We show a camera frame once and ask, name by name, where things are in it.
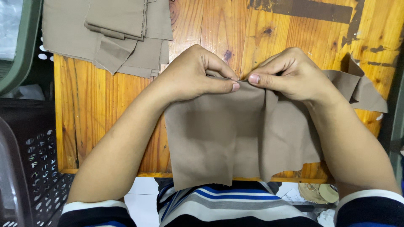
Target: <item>person's right hand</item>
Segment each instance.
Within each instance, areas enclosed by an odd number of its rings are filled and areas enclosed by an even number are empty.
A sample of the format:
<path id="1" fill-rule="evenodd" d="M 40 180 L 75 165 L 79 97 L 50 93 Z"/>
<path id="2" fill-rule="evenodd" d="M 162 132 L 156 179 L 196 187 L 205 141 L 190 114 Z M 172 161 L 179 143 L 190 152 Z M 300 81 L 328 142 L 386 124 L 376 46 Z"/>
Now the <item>person's right hand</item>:
<path id="1" fill-rule="evenodd" d="M 287 48 L 248 74 L 250 84 L 280 91 L 298 101 L 319 101 L 338 90 L 321 69 L 298 47 Z"/>

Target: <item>gray stripe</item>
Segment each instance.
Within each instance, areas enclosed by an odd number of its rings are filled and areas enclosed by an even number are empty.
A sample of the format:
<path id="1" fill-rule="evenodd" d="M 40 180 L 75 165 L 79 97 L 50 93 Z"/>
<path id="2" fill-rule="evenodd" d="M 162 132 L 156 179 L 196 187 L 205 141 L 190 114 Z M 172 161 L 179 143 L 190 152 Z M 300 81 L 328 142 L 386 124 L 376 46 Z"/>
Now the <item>gray stripe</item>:
<path id="1" fill-rule="evenodd" d="M 233 202 L 233 201 L 209 201 L 198 195 L 189 195 L 182 203 L 193 201 L 197 202 L 209 209 L 224 209 L 224 210 L 263 210 L 277 206 L 284 206 L 290 204 L 285 200 L 271 200 L 267 202 Z"/>

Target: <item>wooden table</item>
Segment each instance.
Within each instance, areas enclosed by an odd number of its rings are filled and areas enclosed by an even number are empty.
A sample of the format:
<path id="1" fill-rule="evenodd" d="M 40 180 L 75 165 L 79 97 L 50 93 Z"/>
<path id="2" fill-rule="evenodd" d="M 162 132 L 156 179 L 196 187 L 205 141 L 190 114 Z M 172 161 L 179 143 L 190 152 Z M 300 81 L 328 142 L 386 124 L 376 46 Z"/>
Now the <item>wooden table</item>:
<path id="1" fill-rule="evenodd" d="M 404 38 L 402 0 L 175 0 L 170 61 L 200 44 L 242 78 L 268 57 L 298 46 L 322 69 L 346 70 L 347 53 L 386 99 Z M 59 171 L 76 173 L 91 149 L 153 79 L 117 73 L 55 55 Z M 377 136 L 381 115 L 356 110 Z M 138 176 L 172 177 L 164 116 L 147 146 Z M 304 164 L 273 181 L 332 181 L 325 163 Z"/>

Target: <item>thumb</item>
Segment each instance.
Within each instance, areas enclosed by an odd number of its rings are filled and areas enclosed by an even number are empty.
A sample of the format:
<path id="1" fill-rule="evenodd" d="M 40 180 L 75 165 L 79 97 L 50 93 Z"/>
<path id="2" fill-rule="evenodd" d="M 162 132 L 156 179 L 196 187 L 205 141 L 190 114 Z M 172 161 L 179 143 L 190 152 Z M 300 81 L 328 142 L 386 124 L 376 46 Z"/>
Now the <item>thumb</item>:
<path id="1" fill-rule="evenodd" d="M 240 88 L 240 84 L 233 80 L 221 80 L 216 78 L 207 78 L 205 93 L 226 94 L 235 92 Z"/>
<path id="2" fill-rule="evenodd" d="M 268 88 L 280 92 L 284 92 L 287 89 L 286 78 L 283 76 L 254 73 L 248 77 L 248 82 L 260 88 Z"/>

